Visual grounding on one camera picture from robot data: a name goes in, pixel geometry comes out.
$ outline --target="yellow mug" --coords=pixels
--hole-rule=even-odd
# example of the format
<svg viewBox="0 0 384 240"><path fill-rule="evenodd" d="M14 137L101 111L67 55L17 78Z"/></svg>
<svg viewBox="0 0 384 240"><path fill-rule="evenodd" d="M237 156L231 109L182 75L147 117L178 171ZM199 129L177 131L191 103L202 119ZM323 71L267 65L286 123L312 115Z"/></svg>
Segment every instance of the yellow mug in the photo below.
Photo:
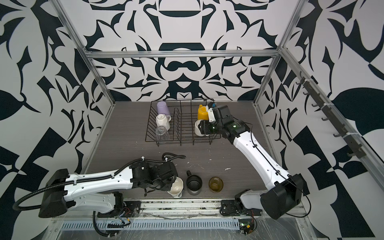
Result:
<svg viewBox="0 0 384 240"><path fill-rule="evenodd" d="M209 120L207 109L201 104L197 111L197 120Z"/></svg>

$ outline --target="mug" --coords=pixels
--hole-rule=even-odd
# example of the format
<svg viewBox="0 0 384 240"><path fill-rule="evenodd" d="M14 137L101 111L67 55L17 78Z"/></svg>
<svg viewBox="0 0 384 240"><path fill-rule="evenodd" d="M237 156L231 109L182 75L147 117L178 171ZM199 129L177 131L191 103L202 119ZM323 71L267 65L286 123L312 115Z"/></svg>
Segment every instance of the mug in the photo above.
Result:
<svg viewBox="0 0 384 240"><path fill-rule="evenodd" d="M187 191L190 195L196 196L201 192L201 187L203 186L203 180L198 175L192 175L191 172L187 171Z"/></svg>
<svg viewBox="0 0 384 240"><path fill-rule="evenodd" d="M219 177L211 177L211 179L208 182L209 190L213 193L218 193L219 191L223 190L224 183L223 180Z"/></svg>
<svg viewBox="0 0 384 240"><path fill-rule="evenodd" d="M168 193L170 195L172 195L172 197L174 197L174 198L181 198L181 196L182 196L181 191L183 191L183 188L184 188L183 180L181 180L181 178L179 178L179 177L176 177L176 180L172 184Z"/></svg>
<svg viewBox="0 0 384 240"><path fill-rule="evenodd" d="M156 117L156 124L157 126L164 126L167 131L170 129L170 124L169 124L169 121L171 120L170 116L166 116L165 114L159 114L157 117Z"/></svg>
<svg viewBox="0 0 384 240"><path fill-rule="evenodd" d="M197 110L197 119L209 120L207 108L200 104L199 109Z"/></svg>
<svg viewBox="0 0 384 240"><path fill-rule="evenodd" d="M165 114L166 116L170 116L169 109L165 101L158 102L156 106L157 114Z"/></svg>
<svg viewBox="0 0 384 240"><path fill-rule="evenodd" d="M169 133L165 126L158 126L155 130L156 140L165 143L164 141L169 140Z"/></svg>
<svg viewBox="0 0 384 240"><path fill-rule="evenodd" d="M201 121L202 121L202 119L197 120L197 121L195 122L195 134L198 135L199 137L202 137L202 136L209 136L209 134L204 135L204 134L202 134L202 133L200 132L199 124L200 124Z"/></svg>

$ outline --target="black mug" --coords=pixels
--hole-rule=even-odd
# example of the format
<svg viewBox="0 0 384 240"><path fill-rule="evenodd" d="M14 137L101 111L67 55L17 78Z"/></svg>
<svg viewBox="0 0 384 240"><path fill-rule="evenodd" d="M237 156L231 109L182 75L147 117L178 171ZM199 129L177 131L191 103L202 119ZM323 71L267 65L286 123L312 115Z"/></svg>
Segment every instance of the black mug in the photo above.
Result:
<svg viewBox="0 0 384 240"><path fill-rule="evenodd" d="M196 196L201 192L201 187L203 186L203 180L198 175L192 175L191 172L187 171L187 191L190 195Z"/></svg>

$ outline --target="black wire dish rack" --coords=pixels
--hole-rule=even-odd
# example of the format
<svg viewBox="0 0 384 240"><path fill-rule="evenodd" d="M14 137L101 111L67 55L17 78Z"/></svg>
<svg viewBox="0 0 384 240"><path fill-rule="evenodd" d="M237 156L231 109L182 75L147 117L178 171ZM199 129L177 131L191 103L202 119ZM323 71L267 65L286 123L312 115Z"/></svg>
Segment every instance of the black wire dish rack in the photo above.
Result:
<svg viewBox="0 0 384 240"><path fill-rule="evenodd" d="M166 103L171 114L170 129L168 130L169 140L158 141L155 133L158 102L160 101L152 101L149 108L146 142L156 142L157 146L160 146L160 144L180 144L181 146L182 143L208 142L211 144L214 139L221 138L220 134L202 137L195 134L195 122L197 121L199 105L206 106L208 102L214 102L213 99L168 100Z"/></svg>

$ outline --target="black and white patterned wallpaper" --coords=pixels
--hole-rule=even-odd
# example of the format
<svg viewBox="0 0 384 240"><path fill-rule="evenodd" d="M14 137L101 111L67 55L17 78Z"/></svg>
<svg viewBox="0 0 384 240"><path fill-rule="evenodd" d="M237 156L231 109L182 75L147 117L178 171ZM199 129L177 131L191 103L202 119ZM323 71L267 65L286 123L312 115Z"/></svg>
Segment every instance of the black and white patterned wallpaper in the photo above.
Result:
<svg viewBox="0 0 384 240"><path fill-rule="evenodd" d="M47 0L1 1L0 61L1 239L32 239L50 219L15 199L58 169L80 173L110 103Z"/></svg>
<svg viewBox="0 0 384 240"><path fill-rule="evenodd" d="M271 57L108 58L94 63L116 101L253 100Z"/></svg>
<svg viewBox="0 0 384 240"><path fill-rule="evenodd" d="M65 0L91 51L276 49L297 0ZM270 57L98 59L116 101L253 100Z"/></svg>
<svg viewBox="0 0 384 240"><path fill-rule="evenodd" d="M276 49L298 0L62 0L88 50Z"/></svg>
<svg viewBox="0 0 384 240"><path fill-rule="evenodd" d="M278 161L301 174L319 239L382 239L384 192L282 59L259 101ZM302 198L309 210L306 198Z"/></svg>
<svg viewBox="0 0 384 240"><path fill-rule="evenodd" d="M288 50L383 159L383 1L310 0ZM382 239L384 192L279 62L259 106L278 158L301 174L319 239ZM303 199L308 210L308 201Z"/></svg>
<svg viewBox="0 0 384 240"><path fill-rule="evenodd" d="M384 159L384 1L310 0L287 47Z"/></svg>

